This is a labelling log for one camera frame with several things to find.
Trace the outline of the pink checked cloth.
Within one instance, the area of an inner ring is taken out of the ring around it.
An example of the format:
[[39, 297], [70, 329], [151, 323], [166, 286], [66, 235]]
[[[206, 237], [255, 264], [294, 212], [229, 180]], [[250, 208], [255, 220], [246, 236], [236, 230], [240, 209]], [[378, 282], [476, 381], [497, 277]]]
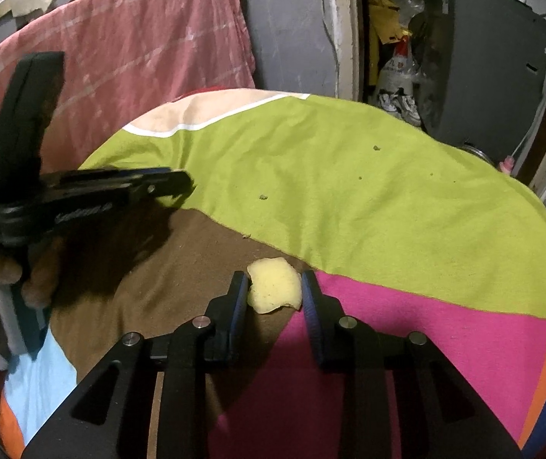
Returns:
[[65, 54], [65, 85], [43, 170], [79, 167], [110, 136], [166, 102], [251, 88], [255, 59], [240, 0], [75, 0], [0, 43], [0, 103], [17, 62]]

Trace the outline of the colourful patchwork table cloth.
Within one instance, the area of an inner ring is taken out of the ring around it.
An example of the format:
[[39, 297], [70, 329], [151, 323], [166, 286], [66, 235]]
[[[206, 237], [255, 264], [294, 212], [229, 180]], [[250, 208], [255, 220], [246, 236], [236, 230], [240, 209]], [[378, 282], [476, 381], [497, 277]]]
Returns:
[[168, 333], [276, 257], [374, 329], [429, 336], [523, 450], [546, 403], [546, 206], [525, 184], [370, 106], [252, 89], [152, 109], [84, 162], [106, 166], [195, 190], [69, 238], [45, 344], [0, 395], [11, 457], [121, 334]]

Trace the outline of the pink bottle on floor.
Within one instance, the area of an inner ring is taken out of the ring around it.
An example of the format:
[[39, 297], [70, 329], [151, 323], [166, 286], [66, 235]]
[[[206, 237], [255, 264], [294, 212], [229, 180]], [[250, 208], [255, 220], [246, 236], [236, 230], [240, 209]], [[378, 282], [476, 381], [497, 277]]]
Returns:
[[503, 161], [499, 163], [498, 169], [500, 172], [506, 175], [510, 175], [512, 174], [512, 170], [514, 169], [513, 167], [515, 166], [515, 162], [515, 159], [511, 155], [508, 155]]

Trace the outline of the pair of sneakers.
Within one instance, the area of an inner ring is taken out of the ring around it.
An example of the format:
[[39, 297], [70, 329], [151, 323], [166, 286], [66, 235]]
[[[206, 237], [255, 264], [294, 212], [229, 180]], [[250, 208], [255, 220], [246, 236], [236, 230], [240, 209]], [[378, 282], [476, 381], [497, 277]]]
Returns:
[[413, 127], [421, 127], [421, 117], [415, 99], [412, 95], [405, 94], [401, 89], [394, 93], [380, 91], [377, 95], [377, 106], [393, 117], [413, 125]]

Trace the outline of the dark grey cabinet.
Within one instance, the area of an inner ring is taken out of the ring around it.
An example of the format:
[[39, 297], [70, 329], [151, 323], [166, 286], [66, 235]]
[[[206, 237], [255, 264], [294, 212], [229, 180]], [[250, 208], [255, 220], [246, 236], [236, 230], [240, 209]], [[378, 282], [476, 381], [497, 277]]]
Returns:
[[517, 0], [424, 0], [426, 132], [503, 161], [531, 128], [546, 75], [546, 20]]

